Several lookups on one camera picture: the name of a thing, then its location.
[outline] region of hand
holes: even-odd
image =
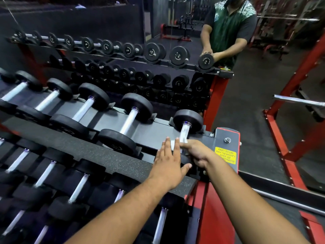
[[[148,179],[155,180],[156,183],[165,185],[165,189],[168,192],[181,183],[191,167],[192,164],[185,164],[181,168],[179,138],[175,139],[174,152],[172,154],[170,138],[167,137],[162,143],[160,150],[157,151]]]
[[[180,143],[180,146],[191,153],[195,158],[195,164],[201,168],[206,168],[209,163],[209,158],[216,155],[210,148],[196,139],[188,139],[187,143]]]
[[[224,58],[222,52],[213,53],[212,55],[213,55],[214,62],[220,61],[222,58]]]
[[[201,56],[203,55],[203,54],[212,54],[213,53],[213,51],[212,51],[212,49],[211,49],[211,46],[209,46],[209,47],[203,47],[203,51],[202,51],[202,53],[201,53]]]

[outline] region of man's arm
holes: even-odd
[[[214,24],[214,15],[215,9],[214,6],[209,10],[207,16],[204,20],[204,25],[201,31],[201,41],[203,46],[202,54],[212,53],[211,45],[210,45],[210,33],[212,32],[212,27]]]
[[[245,19],[242,22],[241,27],[239,28],[239,31],[237,33],[237,39],[235,41],[235,44],[230,46],[225,51],[214,53],[213,54],[214,61],[217,62],[222,58],[232,57],[242,52],[255,31],[256,23],[257,23],[256,15],[252,15],[247,19]]]
[[[181,143],[205,168],[244,244],[307,244],[301,232],[271,207],[217,154],[198,140]]]
[[[65,244],[132,244],[162,197],[177,187],[191,168],[180,167],[179,139],[157,152],[147,180],[89,222]]]

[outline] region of man holding dumbbell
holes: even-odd
[[[188,143],[176,139],[172,153],[167,137],[157,152],[148,179],[84,226],[66,244],[132,244],[161,198],[177,187],[191,168],[191,164],[180,167],[180,147],[188,149],[197,165],[205,168],[244,244],[309,243],[219,155],[200,141],[190,139]]]
[[[232,69],[238,53],[251,39],[256,24],[256,11],[248,0],[215,3],[202,28],[202,54],[211,53],[215,66]]]

